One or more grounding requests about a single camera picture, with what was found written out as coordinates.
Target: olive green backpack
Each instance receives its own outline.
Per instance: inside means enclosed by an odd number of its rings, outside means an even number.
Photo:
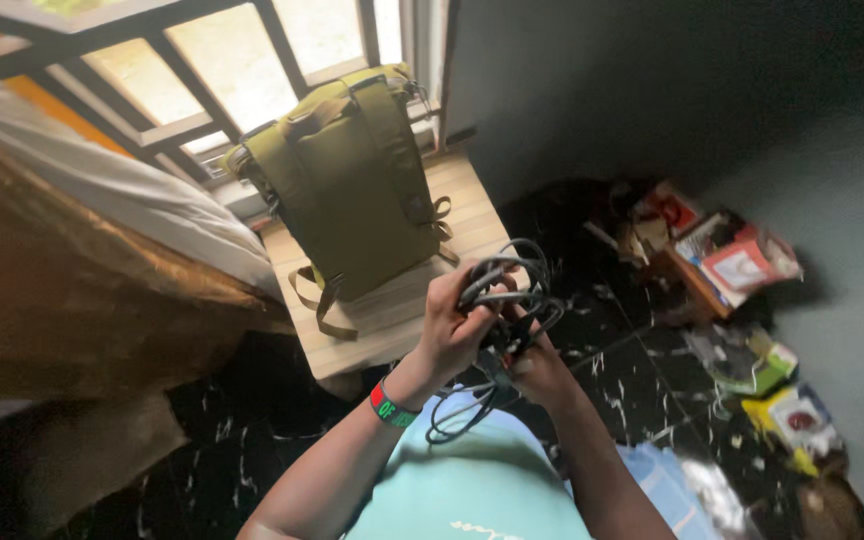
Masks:
[[[418,87],[404,63],[363,69],[320,86],[286,116],[254,129],[225,155],[225,168],[248,179],[312,261],[289,276],[316,281],[318,328],[338,300],[354,300],[439,254],[452,237],[442,218],[449,197],[432,202],[406,113]],[[448,208],[439,208],[447,204]]]

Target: white bedsheet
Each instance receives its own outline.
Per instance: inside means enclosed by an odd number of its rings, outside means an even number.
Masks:
[[[1,81],[0,145],[90,210],[282,300],[258,237],[210,194],[84,140]]]

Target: t-shirt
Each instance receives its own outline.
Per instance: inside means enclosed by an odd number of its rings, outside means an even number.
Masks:
[[[345,540],[589,539],[585,524],[542,444],[516,417],[494,410],[468,433],[426,442],[430,399],[405,429]],[[453,394],[436,412],[470,405]],[[478,407],[443,425],[457,430]]]

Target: wooden table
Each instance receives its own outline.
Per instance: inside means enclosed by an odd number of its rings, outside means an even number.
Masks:
[[[481,259],[509,241],[464,152],[426,160],[425,176],[433,201],[446,195],[452,198],[452,209],[444,221],[455,236],[445,245],[459,257]],[[261,234],[312,375],[320,383],[339,374],[395,361],[411,351],[422,333],[429,282],[452,270],[441,257],[433,256],[358,300],[337,302],[325,320],[359,331],[357,341],[342,341],[319,332],[315,312],[303,306],[289,286],[289,273],[309,264],[299,243],[282,222],[264,227]],[[519,270],[514,277],[520,289],[528,287],[524,271]],[[298,289],[307,298],[316,299],[320,294],[314,284],[304,279],[298,280]]]

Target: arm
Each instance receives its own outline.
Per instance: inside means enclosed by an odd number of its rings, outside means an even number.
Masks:
[[[506,308],[503,316],[517,315]],[[516,376],[516,384],[530,401],[545,408],[555,424],[575,505],[588,533],[598,540],[675,540],[622,463],[605,423],[548,336],[538,338],[525,358],[522,369],[516,370],[524,371]]]
[[[418,346],[385,379],[389,398],[420,410],[436,390],[469,367],[497,315],[455,310],[475,261],[433,279]],[[335,538],[372,489],[404,429],[360,403],[282,474],[239,532],[240,540]]]

